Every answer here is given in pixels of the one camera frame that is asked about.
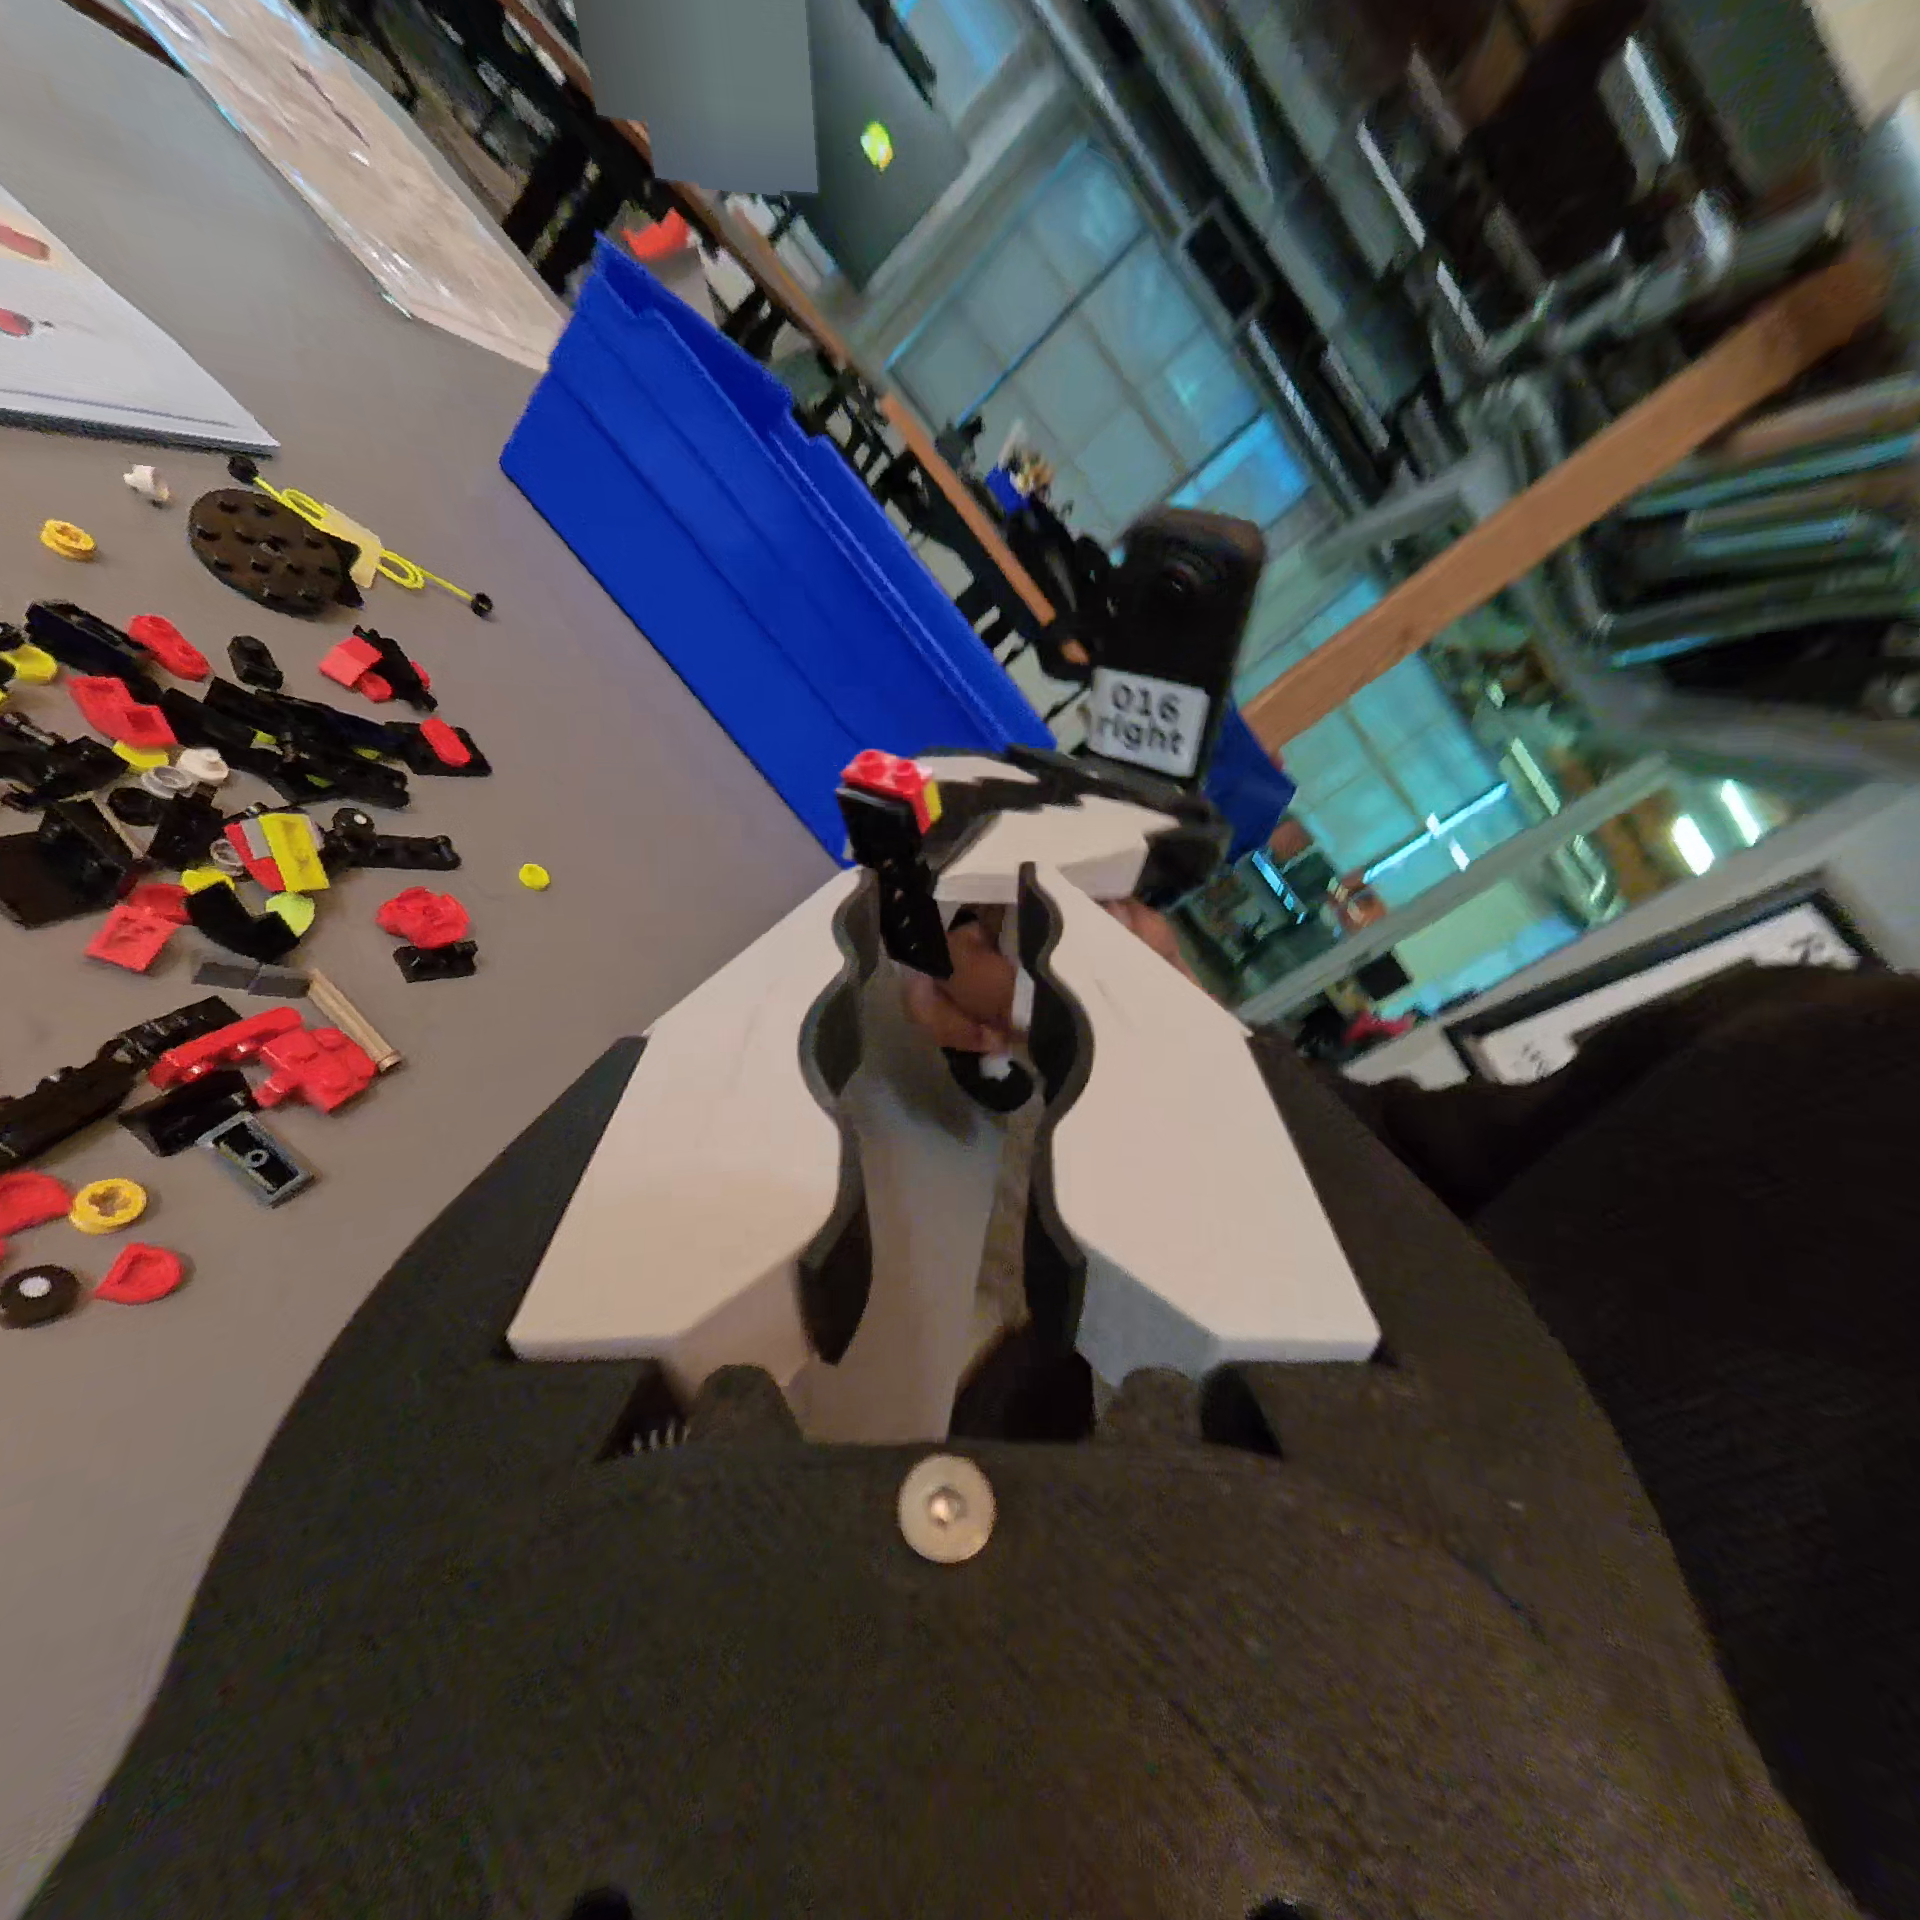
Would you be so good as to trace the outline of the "blue cloth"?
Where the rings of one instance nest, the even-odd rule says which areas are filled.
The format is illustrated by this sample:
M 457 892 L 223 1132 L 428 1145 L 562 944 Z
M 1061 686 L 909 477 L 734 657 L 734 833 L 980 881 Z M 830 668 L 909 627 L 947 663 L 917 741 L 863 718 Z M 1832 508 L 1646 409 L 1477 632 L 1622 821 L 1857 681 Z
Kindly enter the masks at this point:
M 1270 824 L 1295 804 L 1295 777 L 1276 756 L 1246 734 L 1242 710 L 1216 718 L 1209 773 L 1200 773 L 1209 811 L 1228 821 L 1228 863 L 1270 846 Z

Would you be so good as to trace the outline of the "large glass window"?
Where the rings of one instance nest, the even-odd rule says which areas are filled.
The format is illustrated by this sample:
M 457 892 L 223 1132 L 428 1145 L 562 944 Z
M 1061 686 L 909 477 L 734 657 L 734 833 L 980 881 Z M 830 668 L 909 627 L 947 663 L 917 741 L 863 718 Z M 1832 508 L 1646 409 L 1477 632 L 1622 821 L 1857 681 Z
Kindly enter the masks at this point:
M 931 428 L 980 420 L 1051 465 L 1051 515 L 1120 537 L 1145 508 L 1289 519 L 1319 493 L 1200 312 L 1134 178 L 1074 139 L 957 290 L 890 350 Z

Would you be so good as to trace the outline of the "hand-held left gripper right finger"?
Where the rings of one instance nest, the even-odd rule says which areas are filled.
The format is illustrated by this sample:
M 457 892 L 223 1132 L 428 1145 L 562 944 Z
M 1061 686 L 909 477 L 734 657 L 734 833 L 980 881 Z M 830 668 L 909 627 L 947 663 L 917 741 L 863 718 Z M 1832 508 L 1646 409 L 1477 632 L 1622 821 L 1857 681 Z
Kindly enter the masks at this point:
M 1381 1321 L 1246 1029 L 1083 892 L 1023 863 L 1039 1321 L 1091 1381 L 1363 1366 Z

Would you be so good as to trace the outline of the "person's right hand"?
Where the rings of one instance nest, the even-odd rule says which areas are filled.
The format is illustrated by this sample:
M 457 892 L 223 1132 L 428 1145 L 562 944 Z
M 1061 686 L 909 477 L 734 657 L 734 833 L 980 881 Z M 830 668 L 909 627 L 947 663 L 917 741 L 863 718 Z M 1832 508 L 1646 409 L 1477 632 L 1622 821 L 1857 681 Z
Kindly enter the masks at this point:
M 917 1025 L 947 1054 L 1023 1054 L 1027 1048 L 1006 916 L 1018 909 L 957 909 L 947 926 L 947 976 L 903 971 L 894 984 L 903 1025 Z

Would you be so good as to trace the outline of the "lego instruction booklet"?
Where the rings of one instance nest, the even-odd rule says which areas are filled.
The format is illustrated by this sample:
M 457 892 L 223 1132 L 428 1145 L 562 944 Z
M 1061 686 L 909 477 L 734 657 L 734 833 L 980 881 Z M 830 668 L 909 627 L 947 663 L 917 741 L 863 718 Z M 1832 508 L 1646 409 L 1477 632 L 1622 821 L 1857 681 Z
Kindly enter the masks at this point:
M 282 454 L 221 373 L 200 373 L 15 194 L 0 194 L 0 420 L 179 454 Z

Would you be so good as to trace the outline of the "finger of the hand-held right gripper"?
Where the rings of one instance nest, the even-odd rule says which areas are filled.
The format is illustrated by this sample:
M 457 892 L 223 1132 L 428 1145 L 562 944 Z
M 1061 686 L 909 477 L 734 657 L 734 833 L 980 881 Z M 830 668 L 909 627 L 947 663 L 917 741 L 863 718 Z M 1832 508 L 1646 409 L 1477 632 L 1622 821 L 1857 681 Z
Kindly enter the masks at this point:
M 1145 863 L 1145 833 L 1117 824 L 980 824 L 940 863 L 940 909 L 1018 909 L 1023 863 L 1083 892 L 1091 909 L 1134 901 Z
M 1190 824 L 1188 811 L 1134 796 L 1001 804 L 957 863 L 1145 863 L 1145 846 Z

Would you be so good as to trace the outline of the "dark printed lego tile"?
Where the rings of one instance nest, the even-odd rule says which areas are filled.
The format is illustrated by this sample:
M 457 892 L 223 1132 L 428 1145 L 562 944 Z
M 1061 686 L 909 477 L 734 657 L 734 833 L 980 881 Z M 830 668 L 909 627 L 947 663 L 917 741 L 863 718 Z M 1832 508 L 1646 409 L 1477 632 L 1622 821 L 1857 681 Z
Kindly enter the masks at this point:
M 253 1108 L 221 1117 L 192 1145 L 264 1210 L 311 1190 L 311 1166 L 296 1166 Z

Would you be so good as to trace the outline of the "large blue plastic bin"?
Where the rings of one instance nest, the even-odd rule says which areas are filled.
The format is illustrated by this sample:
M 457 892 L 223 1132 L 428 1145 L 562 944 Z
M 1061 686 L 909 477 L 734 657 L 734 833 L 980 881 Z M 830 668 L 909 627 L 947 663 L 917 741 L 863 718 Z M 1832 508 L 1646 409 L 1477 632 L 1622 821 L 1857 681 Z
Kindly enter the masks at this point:
M 840 860 L 858 748 L 1051 748 L 879 496 L 782 373 L 621 250 L 596 250 L 496 477 Z

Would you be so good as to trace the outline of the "pile of loose lego pieces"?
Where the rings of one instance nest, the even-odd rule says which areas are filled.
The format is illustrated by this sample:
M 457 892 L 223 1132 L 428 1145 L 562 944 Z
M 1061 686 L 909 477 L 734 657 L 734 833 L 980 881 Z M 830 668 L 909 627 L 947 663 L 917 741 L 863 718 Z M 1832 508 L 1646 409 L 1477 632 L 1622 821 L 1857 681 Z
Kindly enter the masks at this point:
M 452 833 L 401 811 L 423 777 L 491 777 L 437 710 L 428 663 L 351 619 L 322 644 L 346 702 L 291 686 L 261 632 L 210 663 L 168 619 L 34 604 L 7 619 L 7 833 L 15 937 L 87 926 L 87 971 L 192 971 L 187 1007 L 141 1013 L 0 1108 L 7 1333 L 87 1300 L 165 1300 L 192 1255 L 146 1236 L 146 1180 L 63 1180 L 81 1138 L 128 1132 L 168 1166 L 221 1117 L 346 1117 L 380 1079 L 311 1013 L 306 937 L 351 871 L 457 871 Z

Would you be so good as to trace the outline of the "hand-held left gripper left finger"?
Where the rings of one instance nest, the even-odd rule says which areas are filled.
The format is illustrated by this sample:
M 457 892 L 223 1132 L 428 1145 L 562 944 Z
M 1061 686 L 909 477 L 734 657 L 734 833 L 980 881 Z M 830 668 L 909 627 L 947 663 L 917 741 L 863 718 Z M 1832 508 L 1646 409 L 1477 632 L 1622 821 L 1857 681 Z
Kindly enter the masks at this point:
M 854 1132 L 876 984 L 876 871 L 835 871 L 641 1037 L 621 1100 L 506 1321 L 531 1366 L 840 1366 L 876 1294 Z

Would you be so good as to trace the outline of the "dark monitor screen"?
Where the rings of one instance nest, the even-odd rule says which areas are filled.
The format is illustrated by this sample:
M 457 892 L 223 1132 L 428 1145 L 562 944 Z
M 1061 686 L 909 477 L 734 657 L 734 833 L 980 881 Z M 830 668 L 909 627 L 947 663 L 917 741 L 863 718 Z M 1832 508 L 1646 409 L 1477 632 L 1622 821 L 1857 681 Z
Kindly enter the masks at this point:
M 815 0 L 806 14 L 822 191 L 798 194 L 798 213 L 835 259 L 835 270 L 863 290 L 969 174 L 969 139 L 909 85 L 909 71 L 858 0 Z

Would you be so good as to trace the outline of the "black lego plate red brick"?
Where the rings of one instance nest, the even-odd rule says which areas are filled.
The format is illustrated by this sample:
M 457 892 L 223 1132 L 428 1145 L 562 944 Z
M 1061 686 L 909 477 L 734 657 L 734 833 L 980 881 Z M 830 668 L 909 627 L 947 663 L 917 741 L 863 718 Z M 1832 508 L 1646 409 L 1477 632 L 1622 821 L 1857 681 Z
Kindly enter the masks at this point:
M 947 909 L 931 871 L 931 833 L 947 821 L 947 789 L 917 756 L 858 748 L 835 777 L 835 811 L 854 833 L 854 863 L 876 871 L 876 923 L 894 971 L 955 976 Z

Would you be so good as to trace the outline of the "pale printed sheet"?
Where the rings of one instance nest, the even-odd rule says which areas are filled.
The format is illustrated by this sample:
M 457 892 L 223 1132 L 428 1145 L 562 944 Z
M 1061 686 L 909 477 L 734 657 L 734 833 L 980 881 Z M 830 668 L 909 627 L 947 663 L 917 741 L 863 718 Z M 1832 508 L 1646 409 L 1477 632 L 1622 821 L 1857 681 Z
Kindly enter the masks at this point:
M 413 116 L 282 0 L 132 0 L 132 24 L 296 191 L 380 301 L 520 373 L 562 294 L 506 250 Z

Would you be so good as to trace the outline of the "long wooden table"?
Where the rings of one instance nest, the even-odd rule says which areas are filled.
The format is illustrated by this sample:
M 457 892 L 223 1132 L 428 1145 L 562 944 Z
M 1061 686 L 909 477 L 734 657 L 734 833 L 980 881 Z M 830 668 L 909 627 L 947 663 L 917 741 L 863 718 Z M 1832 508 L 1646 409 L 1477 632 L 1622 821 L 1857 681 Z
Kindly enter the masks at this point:
M 506 242 L 531 250 L 544 235 L 544 222 L 562 213 L 562 191 L 606 156 L 599 167 L 606 191 L 630 191 L 650 213 L 675 213 L 699 242 L 699 264 L 742 270 L 742 294 L 717 301 L 717 339 L 734 350 L 770 368 L 782 339 L 806 346 L 822 382 L 798 401 L 798 420 L 806 428 L 840 420 L 854 439 L 835 454 L 858 465 L 858 486 L 890 515 L 903 515 L 903 527 L 940 537 L 969 567 L 957 619 L 980 632 L 980 644 L 1001 663 L 1018 663 L 1027 644 L 1051 681 L 1083 686 L 1091 657 L 1083 657 L 1083 632 L 1071 627 L 1071 589 L 1049 592 L 1039 567 L 1023 567 L 1023 546 L 1006 537 L 1006 515 L 990 508 L 980 477 L 969 465 L 957 428 L 931 428 L 854 350 L 854 339 L 830 318 L 830 301 L 782 259 L 798 205 L 782 194 L 782 222 L 750 227 L 742 213 L 724 213 L 724 194 L 662 178 L 650 129 L 596 113 L 583 58 L 576 58 L 576 39 L 562 39 L 553 4 L 506 0 L 496 14 L 517 24 L 517 39 L 540 66 L 553 66 L 553 85 L 562 85 L 562 129 L 544 139 L 531 191 L 517 194 Z

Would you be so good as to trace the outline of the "black round lego plate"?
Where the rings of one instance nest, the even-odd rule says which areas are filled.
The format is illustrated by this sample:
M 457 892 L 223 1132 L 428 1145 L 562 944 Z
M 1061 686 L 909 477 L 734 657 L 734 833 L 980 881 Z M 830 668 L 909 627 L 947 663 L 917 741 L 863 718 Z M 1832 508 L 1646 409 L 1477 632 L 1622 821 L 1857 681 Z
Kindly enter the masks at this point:
M 235 589 L 261 611 L 282 619 L 326 619 L 358 611 L 365 592 L 351 589 L 351 546 L 306 519 L 296 508 L 264 493 L 200 493 L 187 496 L 187 552 Z

